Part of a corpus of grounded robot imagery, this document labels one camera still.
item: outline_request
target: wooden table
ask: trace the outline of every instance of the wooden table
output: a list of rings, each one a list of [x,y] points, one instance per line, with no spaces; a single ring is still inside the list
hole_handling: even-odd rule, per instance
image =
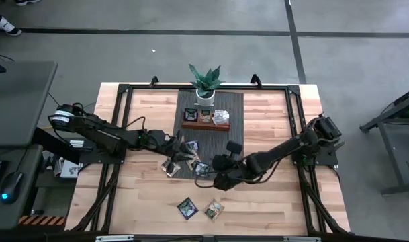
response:
[[[95,114],[111,120],[119,83],[102,83]],[[316,85],[300,85],[306,121],[322,112]],[[128,121],[146,116],[147,129],[172,134],[177,90],[135,90]],[[266,151],[291,138],[287,106],[282,91],[244,93],[244,155]],[[121,108],[120,125],[123,108]],[[140,129],[137,123],[130,129]],[[113,206],[110,233],[176,235],[306,235],[306,223],[296,168],[284,159],[274,176],[264,184],[239,184],[227,192],[201,189],[190,179],[169,179],[160,169],[165,157],[149,151],[128,151],[121,166]],[[95,200],[102,165],[90,165],[80,173],[71,202],[66,229],[75,226]],[[342,192],[334,171],[317,167],[322,202],[347,231],[349,223]],[[203,185],[210,181],[201,181]],[[213,199],[225,210],[212,222],[200,211],[188,221],[177,210],[190,197],[203,210]],[[312,207],[315,228],[316,210]],[[101,213],[101,226],[104,216]]]

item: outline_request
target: concrete floor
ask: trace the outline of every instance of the concrete floor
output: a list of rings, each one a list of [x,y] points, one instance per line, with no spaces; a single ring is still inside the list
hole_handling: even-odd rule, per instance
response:
[[[409,0],[291,4],[297,31],[409,32]],[[283,0],[42,0],[24,8],[8,2],[0,13],[27,28],[289,31]],[[306,81],[318,85],[346,142],[338,159],[352,232],[409,239],[409,194],[380,195],[395,175],[378,131],[358,129],[409,91],[409,38],[299,38],[299,45]],[[264,83],[299,83],[289,36],[0,34],[0,54],[57,61],[51,94],[66,103],[94,102],[105,81],[190,81],[188,63],[222,65],[227,82],[257,73]],[[48,99],[40,126],[55,108]]]

